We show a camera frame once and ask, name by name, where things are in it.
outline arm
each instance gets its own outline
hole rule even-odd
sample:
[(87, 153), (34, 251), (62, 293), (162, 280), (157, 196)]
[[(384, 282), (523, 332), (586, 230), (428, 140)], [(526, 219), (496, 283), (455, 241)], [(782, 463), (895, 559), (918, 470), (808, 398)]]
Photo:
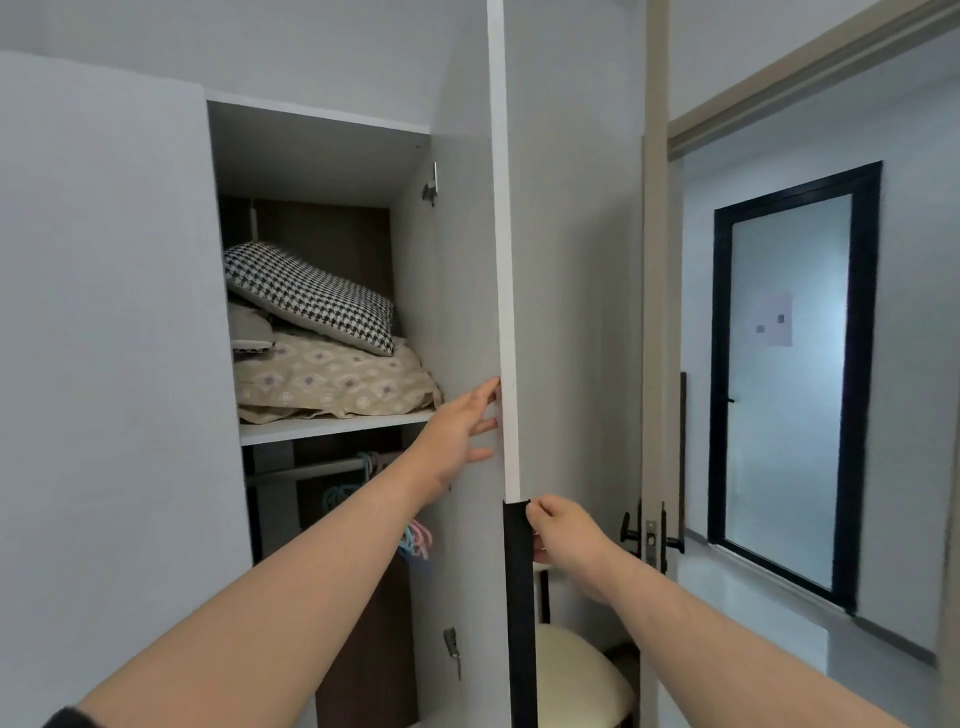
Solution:
[(576, 503), (539, 498), (527, 517), (538, 561), (613, 607), (695, 728), (901, 726), (624, 551)]
[(147, 647), (80, 704), (106, 728), (289, 726), (326, 675), (422, 506), (466, 463), (497, 379), (437, 412), (417, 442), (331, 514)]

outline gray pillow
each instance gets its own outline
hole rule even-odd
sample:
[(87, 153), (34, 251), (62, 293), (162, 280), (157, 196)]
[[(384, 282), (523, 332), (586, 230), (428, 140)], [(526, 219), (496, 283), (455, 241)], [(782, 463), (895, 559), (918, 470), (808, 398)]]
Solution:
[(235, 352), (268, 352), (274, 347), (274, 328), (266, 314), (237, 303), (227, 303), (230, 347)]
[(227, 288), (278, 318), (383, 356), (394, 354), (394, 304), (369, 288), (262, 242), (224, 253)]

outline gray floor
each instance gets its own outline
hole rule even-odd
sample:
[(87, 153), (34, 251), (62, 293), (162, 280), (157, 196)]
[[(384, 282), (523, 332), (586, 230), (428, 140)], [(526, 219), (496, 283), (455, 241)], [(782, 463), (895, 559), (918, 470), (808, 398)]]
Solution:
[[(687, 540), (681, 585), (912, 728), (933, 728), (936, 671), (712, 547)], [(661, 693), (660, 726), (685, 728)]]

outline folded blanket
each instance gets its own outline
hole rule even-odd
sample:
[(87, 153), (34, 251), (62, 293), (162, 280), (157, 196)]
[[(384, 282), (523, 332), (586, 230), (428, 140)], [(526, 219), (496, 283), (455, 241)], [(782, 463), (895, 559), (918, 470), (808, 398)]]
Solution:
[(304, 329), (277, 328), (266, 353), (233, 364), (240, 419), (255, 425), (319, 415), (402, 415), (443, 395), (406, 341), (376, 356)]

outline pillow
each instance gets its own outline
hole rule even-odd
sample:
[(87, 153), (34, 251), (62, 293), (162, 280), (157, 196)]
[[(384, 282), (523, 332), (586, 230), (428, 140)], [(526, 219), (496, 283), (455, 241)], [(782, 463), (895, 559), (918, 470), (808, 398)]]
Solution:
[(312, 331), (279, 329), (272, 350), (233, 364), (233, 380), (240, 419), (255, 425), (318, 415), (403, 415), (444, 400), (399, 338), (393, 356), (374, 356)]
[(230, 347), (235, 352), (258, 353), (274, 347), (274, 328), (264, 316), (254, 308), (227, 303)]
[(394, 353), (394, 305), (365, 286), (255, 241), (229, 248), (224, 272), (230, 291), (284, 321), (365, 352)]

